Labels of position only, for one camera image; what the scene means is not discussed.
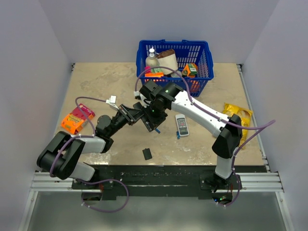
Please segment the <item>black remote control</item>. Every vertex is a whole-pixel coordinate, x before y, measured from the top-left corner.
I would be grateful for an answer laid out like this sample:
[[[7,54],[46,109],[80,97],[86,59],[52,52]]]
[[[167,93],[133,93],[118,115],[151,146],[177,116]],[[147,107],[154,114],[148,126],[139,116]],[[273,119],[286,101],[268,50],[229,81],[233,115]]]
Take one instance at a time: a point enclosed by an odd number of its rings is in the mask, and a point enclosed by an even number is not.
[[[149,132],[152,132],[153,129],[150,127],[149,119],[147,115],[145,114],[145,107],[141,103],[135,103],[133,104],[133,108],[139,111],[140,120],[143,122],[147,130]]]

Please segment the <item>black remote battery cover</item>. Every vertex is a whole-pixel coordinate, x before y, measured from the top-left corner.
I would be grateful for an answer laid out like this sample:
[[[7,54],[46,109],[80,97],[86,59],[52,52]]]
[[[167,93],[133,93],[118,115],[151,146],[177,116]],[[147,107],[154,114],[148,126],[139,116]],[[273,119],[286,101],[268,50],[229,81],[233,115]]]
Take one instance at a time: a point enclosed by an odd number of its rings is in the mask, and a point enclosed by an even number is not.
[[[150,160],[153,158],[151,150],[149,148],[143,149],[142,153],[145,160]]]

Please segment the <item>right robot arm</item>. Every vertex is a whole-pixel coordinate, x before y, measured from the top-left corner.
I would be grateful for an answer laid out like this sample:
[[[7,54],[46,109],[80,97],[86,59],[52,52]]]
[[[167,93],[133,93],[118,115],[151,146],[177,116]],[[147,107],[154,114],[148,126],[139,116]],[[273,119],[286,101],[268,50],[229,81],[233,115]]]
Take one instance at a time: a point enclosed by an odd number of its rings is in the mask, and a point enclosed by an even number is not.
[[[150,80],[140,90],[135,90],[134,96],[142,101],[152,116],[160,116],[168,109],[207,129],[216,138],[212,150],[217,155],[215,172],[206,180],[207,184],[220,189],[226,189],[231,184],[234,157],[243,134],[239,116],[229,117],[207,107],[173,82],[161,87]]]

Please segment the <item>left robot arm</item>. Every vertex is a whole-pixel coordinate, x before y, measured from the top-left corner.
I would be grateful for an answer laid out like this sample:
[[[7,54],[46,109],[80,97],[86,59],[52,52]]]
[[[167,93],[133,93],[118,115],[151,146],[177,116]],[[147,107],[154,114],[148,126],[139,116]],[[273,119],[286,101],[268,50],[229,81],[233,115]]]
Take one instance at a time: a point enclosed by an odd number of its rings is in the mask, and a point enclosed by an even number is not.
[[[111,137],[124,125],[136,123],[144,115],[143,110],[141,103],[134,104],[133,108],[120,105],[114,117],[102,115],[98,118],[93,135],[73,136],[64,131],[58,132],[37,158],[37,166],[62,180],[76,178],[77,167],[82,168],[84,172],[80,178],[83,184],[89,189],[96,188],[100,177],[94,174],[93,167],[78,164],[80,156],[107,152],[114,142]]]

